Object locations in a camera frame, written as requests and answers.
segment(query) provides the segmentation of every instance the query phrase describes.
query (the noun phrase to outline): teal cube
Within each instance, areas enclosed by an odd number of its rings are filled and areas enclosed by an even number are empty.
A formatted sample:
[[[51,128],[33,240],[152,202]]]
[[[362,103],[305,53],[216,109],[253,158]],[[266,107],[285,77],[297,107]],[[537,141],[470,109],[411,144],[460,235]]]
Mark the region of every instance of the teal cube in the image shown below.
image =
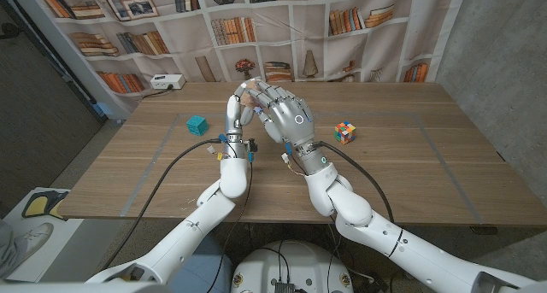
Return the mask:
[[[202,136],[209,129],[205,118],[200,116],[191,117],[186,122],[186,126],[188,126],[188,131],[190,131],[190,133],[198,136]]]

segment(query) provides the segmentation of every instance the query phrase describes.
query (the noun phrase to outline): white power strip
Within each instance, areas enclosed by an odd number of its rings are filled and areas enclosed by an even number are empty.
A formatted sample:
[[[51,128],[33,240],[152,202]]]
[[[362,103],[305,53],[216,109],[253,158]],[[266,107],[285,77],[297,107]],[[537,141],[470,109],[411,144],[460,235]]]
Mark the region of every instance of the white power strip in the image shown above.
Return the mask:
[[[167,89],[169,85],[173,85],[173,89],[181,89],[185,82],[182,74],[156,74],[150,81],[154,89]]]

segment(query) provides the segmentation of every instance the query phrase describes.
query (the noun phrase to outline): shoe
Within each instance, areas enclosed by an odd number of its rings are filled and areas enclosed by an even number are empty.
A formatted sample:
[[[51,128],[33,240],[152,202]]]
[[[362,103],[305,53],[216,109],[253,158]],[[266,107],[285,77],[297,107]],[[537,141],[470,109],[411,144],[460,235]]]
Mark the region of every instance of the shoe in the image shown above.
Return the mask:
[[[22,236],[26,239],[26,253],[23,257],[23,261],[28,259],[31,255],[34,255],[38,249],[44,246],[45,242],[47,242],[50,238],[52,232],[53,225],[50,223],[43,223],[42,225],[37,226],[29,232],[23,234]]]

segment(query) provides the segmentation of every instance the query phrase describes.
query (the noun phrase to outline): wooden table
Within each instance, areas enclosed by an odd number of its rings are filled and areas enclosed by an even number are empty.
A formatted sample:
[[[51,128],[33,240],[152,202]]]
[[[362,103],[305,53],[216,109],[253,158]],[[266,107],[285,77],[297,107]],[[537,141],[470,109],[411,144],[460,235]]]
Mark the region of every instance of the wooden table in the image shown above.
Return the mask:
[[[143,101],[60,206],[74,218],[137,216],[164,169],[181,151],[224,132],[226,101],[236,83],[186,84],[181,91]],[[316,140],[334,144],[379,182],[398,224],[545,226],[547,209],[486,138],[435,84],[284,83],[315,115]],[[207,119],[192,135],[186,121]],[[334,126],[348,120],[357,138],[342,145]],[[259,146],[249,203],[242,221],[326,223],[311,205],[302,177],[281,160],[255,117],[245,138]],[[219,178],[207,146],[180,160],[163,181],[144,217],[183,219]],[[325,150],[338,172],[373,208],[387,215],[373,186],[347,162]],[[234,221],[244,196],[226,219]]]

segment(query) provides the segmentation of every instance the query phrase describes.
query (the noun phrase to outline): silver robotic hand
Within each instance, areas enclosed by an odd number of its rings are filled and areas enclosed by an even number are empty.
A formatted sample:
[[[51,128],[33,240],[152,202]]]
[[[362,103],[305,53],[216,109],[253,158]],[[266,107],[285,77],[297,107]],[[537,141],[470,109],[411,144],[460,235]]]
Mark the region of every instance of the silver robotic hand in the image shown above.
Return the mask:
[[[262,106],[256,108],[258,117],[270,137],[277,143],[285,142],[302,161],[306,174],[312,175],[326,168],[326,158],[320,149],[312,147],[314,116],[306,101],[290,91],[256,81],[260,91],[247,90]]]

